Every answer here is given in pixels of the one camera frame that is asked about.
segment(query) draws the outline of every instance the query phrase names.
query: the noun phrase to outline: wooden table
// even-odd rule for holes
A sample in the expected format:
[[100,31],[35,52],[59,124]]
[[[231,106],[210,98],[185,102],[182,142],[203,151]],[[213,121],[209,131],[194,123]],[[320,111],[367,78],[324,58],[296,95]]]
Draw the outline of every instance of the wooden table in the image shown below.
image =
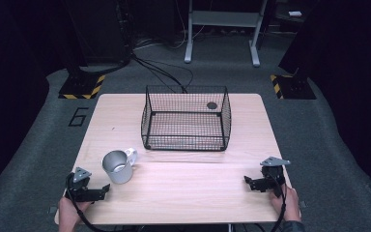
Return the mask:
[[[111,187],[86,217],[94,224],[276,221],[268,194],[251,191],[243,179],[244,175],[262,178],[260,162],[270,156],[281,158],[266,109],[256,94],[229,98],[232,128],[227,150],[178,152],[143,147],[145,95],[101,95],[72,171],[79,166],[93,173],[89,189]],[[101,159],[112,150],[129,147],[138,151],[133,176],[125,184],[113,184]]]

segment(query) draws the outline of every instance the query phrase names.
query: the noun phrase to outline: metal frame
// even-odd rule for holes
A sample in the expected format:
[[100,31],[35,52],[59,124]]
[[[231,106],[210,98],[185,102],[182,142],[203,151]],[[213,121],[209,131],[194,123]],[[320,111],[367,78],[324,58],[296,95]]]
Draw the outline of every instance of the metal frame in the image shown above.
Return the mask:
[[251,51],[252,65],[260,67],[260,59],[257,51],[258,35],[264,17],[264,11],[268,0],[263,0],[259,13],[228,13],[228,12],[205,12],[194,11],[192,9],[192,0],[189,0],[188,9],[188,41],[185,50],[185,62],[191,62],[192,55],[192,26],[193,25],[212,25],[212,26],[237,26],[255,28],[252,40],[249,41]]

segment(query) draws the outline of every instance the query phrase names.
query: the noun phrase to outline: human hand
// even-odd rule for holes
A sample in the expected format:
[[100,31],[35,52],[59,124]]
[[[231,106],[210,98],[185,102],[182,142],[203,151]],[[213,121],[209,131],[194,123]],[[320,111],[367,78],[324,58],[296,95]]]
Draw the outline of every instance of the human hand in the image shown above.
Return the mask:
[[[77,207],[85,212],[92,202],[76,202]],[[74,227],[80,222],[80,216],[77,214],[71,201],[62,196],[59,200],[59,232],[72,232]]]
[[[282,191],[286,195],[285,204],[286,210],[284,214],[285,221],[294,220],[300,221],[300,207],[298,205],[299,198],[297,192],[293,188],[287,187],[285,184],[281,186]],[[273,191],[270,191],[270,201],[273,208],[280,214],[282,206],[282,196],[276,197]]]

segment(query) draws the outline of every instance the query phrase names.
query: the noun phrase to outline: mug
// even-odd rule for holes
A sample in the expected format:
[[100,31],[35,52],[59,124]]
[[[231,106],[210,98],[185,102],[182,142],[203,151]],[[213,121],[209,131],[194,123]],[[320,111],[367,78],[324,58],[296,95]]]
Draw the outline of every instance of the mug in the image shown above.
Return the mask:
[[123,184],[131,179],[132,166],[136,158],[137,151],[133,148],[128,148],[124,152],[116,150],[104,156],[101,166],[113,183]]

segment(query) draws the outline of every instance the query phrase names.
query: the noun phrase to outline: wire mesh basket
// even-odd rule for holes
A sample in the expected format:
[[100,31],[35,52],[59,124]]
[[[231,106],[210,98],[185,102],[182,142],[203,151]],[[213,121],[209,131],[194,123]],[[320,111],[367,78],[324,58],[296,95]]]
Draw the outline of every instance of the wire mesh basket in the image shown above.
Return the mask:
[[225,151],[230,133],[225,86],[147,86],[141,122],[146,149]]

